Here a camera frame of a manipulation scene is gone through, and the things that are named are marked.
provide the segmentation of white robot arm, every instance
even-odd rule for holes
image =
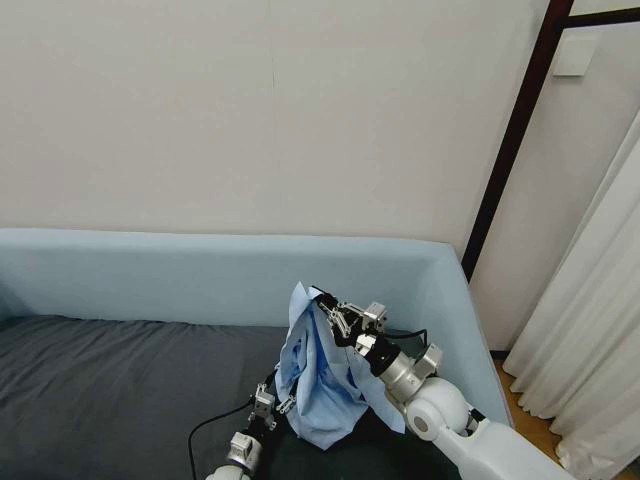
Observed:
[[[328,293],[317,297],[316,303],[327,314],[336,345],[352,346],[369,361],[371,372],[384,382],[386,396],[404,416],[407,428],[433,442],[458,467],[463,480],[573,479],[515,430],[485,418],[455,385],[433,376],[442,358],[436,345],[413,359],[387,341],[382,335],[384,305],[374,302],[362,309],[339,303]],[[291,400],[295,397],[277,407],[278,411],[290,408]],[[274,401],[267,398],[269,409],[274,408]],[[250,420],[255,422],[258,409],[263,420],[260,425],[270,425],[273,419],[265,408],[256,399]],[[207,480],[250,480],[260,448],[256,438],[236,433],[227,457],[234,465],[220,467]]]

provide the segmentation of dark gray mattress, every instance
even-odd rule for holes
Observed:
[[[244,403],[284,328],[54,316],[0,322],[0,478],[189,479],[187,436]],[[198,478],[224,463],[249,410],[194,438]],[[258,478],[459,479],[431,444],[367,412],[327,452],[284,425]]]

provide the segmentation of light blue towel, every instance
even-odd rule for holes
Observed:
[[[326,450],[351,433],[370,406],[392,430],[404,433],[402,415],[384,396],[384,384],[352,347],[336,347],[326,315],[298,283],[289,303],[289,332],[280,352],[276,389],[280,401],[298,378],[297,401],[287,413],[291,428]]]

